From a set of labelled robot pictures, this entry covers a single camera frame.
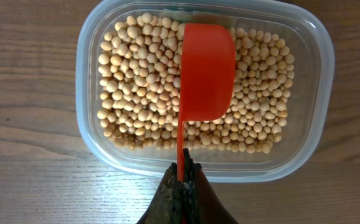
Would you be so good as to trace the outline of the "red measuring scoop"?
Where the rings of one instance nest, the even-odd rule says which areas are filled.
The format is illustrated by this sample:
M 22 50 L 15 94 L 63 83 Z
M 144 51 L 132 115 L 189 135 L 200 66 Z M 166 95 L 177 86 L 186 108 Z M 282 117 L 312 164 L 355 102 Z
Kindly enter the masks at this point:
M 229 108 L 235 79 L 235 46 L 230 32 L 215 24 L 187 23 L 181 55 L 177 174 L 184 180 L 184 123 L 212 121 Z

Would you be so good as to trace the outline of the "soybeans in container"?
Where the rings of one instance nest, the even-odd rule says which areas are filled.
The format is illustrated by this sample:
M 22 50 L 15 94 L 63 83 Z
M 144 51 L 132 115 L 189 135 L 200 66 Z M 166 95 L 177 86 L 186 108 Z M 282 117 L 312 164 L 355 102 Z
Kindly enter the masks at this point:
M 146 12 L 128 16 L 104 34 L 97 118 L 117 147 L 176 146 L 184 28 L 182 22 Z M 219 119 L 187 122 L 184 146 L 269 153 L 287 124 L 295 58 L 276 34 L 229 31 L 235 43 L 230 106 Z

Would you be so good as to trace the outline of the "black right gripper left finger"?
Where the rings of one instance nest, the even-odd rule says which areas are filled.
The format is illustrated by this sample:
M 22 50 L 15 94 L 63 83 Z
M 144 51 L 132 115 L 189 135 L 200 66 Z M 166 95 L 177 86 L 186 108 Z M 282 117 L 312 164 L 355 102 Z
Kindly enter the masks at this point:
M 181 224 L 182 193 L 177 180 L 177 164 L 172 163 L 163 175 L 154 197 L 137 224 Z

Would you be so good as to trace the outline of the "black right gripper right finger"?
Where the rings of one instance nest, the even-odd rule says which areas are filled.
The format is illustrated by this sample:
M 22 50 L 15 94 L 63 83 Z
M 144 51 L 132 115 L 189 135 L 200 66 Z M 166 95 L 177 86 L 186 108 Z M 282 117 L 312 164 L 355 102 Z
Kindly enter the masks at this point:
M 225 209 L 203 173 L 200 163 L 195 163 L 188 149 L 184 156 L 184 191 L 182 193 L 185 223 L 238 224 Z

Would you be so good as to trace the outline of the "clear plastic bean container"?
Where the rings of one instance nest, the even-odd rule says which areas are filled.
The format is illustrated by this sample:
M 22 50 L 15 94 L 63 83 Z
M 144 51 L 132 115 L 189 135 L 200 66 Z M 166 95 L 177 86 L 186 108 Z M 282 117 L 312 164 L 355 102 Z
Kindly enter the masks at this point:
M 128 16 L 144 13 L 182 22 L 202 22 L 278 34 L 295 57 L 282 140 L 269 153 L 196 149 L 191 157 L 210 182 L 267 182 L 301 167 L 316 149 L 323 131 L 334 77 L 334 48 L 324 25 L 310 12 L 278 1 L 102 1 L 80 31 L 76 59 L 76 112 L 80 133 L 94 155 L 116 169 L 160 178 L 176 160 L 176 151 L 154 146 L 116 147 L 103 135 L 98 56 L 104 33 Z

